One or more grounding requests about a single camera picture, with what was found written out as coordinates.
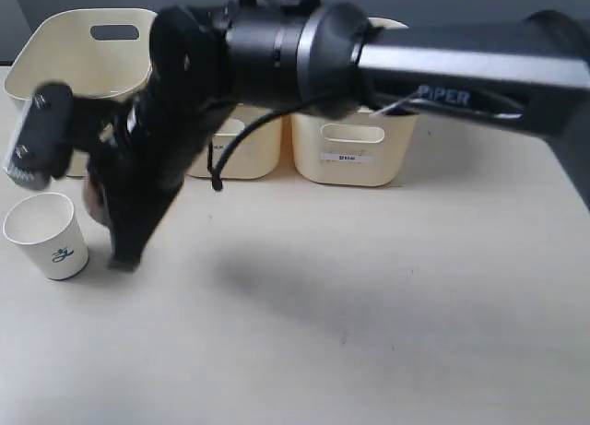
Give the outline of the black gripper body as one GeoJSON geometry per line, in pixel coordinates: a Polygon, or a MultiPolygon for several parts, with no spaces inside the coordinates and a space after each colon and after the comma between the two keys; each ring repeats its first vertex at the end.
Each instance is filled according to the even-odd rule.
{"type": "Polygon", "coordinates": [[[126,100],[73,95],[68,136],[88,154],[87,199],[153,199],[183,177],[235,108],[225,70],[151,72],[126,100]]]}

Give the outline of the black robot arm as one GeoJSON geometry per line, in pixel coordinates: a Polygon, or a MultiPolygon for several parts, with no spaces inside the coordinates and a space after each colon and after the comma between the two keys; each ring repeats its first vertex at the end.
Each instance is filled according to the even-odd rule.
{"type": "Polygon", "coordinates": [[[337,120],[364,106],[429,113],[546,141],[589,196],[589,23],[556,10],[520,22],[375,27],[349,3],[236,0],[169,6],[149,34],[151,75],[121,104],[91,101],[78,130],[91,216],[109,229],[112,268],[132,271],[195,158],[239,104],[245,128],[301,112],[337,120]]]}

